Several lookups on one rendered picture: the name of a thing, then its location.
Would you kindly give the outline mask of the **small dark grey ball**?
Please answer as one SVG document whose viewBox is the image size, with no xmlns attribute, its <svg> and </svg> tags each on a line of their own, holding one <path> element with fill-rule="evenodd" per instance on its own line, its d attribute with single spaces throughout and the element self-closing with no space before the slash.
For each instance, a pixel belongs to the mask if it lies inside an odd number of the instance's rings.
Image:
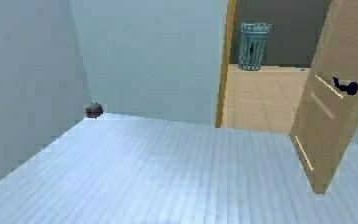
<svg viewBox="0 0 358 224">
<path fill-rule="evenodd" d="M 88 118 L 98 118 L 103 114 L 103 107 L 99 103 L 92 103 L 86 108 L 86 115 Z"/>
</svg>

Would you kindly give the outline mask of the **light wooden room door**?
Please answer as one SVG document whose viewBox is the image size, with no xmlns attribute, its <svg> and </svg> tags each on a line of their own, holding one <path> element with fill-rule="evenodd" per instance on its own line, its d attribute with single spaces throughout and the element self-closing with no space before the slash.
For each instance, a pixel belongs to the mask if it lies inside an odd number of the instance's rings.
<svg viewBox="0 0 358 224">
<path fill-rule="evenodd" d="M 334 86 L 358 83 L 358 0 L 331 0 L 290 138 L 312 191 L 326 192 L 358 126 L 358 92 Z"/>
</svg>

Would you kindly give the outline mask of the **yellow wooden door frame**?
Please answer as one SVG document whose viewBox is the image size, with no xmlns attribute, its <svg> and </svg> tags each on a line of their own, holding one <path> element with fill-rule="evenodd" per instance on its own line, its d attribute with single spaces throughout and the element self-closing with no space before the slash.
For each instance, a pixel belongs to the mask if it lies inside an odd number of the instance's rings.
<svg viewBox="0 0 358 224">
<path fill-rule="evenodd" d="M 225 91 L 227 85 L 227 74 L 228 74 L 228 67 L 229 67 L 232 33 L 234 27 L 235 9 L 236 9 L 236 0 L 227 0 L 222 58 L 221 58 L 221 66 L 220 66 L 221 71 L 219 76 L 218 103 L 217 103 L 216 117 L 215 117 L 216 128 L 220 128 L 223 123 L 223 108 L 224 108 Z"/>
</svg>

